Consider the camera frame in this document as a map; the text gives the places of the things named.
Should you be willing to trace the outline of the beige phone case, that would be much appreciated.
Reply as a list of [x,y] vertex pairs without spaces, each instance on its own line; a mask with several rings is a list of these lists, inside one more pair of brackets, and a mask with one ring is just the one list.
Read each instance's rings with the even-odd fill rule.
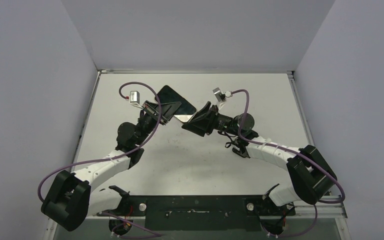
[[173,117],[178,120],[180,123],[185,124],[188,123],[194,116],[194,114],[175,114]]

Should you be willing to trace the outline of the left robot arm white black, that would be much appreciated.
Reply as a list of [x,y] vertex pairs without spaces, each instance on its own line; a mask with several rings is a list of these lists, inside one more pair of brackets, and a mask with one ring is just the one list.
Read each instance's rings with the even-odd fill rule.
[[99,186],[135,166],[143,146],[155,134],[158,125],[166,125],[182,103],[146,101],[137,123],[123,122],[117,129],[116,147],[102,159],[87,160],[86,166],[70,172],[70,167],[56,170],[50,189],[41,199],[41,212],[67,231],[77,229],[86,217],[106,210],[124,215],[129,210],[129,194],[117,186]]

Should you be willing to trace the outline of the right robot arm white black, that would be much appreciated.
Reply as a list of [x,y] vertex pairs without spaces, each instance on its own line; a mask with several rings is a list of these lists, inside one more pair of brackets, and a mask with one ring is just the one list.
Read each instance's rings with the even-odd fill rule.
[[232,146],[232,151],[240,157],[263,160],[287,171],[290,182],[276,184],[264,194],[262,207],[270,215],[295,201],[314,205],[337,184],[335,173],[316,147],[277,144],[259,136],[253,130],[254,125],[249,113],[229,117],[221,114],[217,105],[207,102],[182,128],[201,137],[217,131],[230,137],[226,147]]

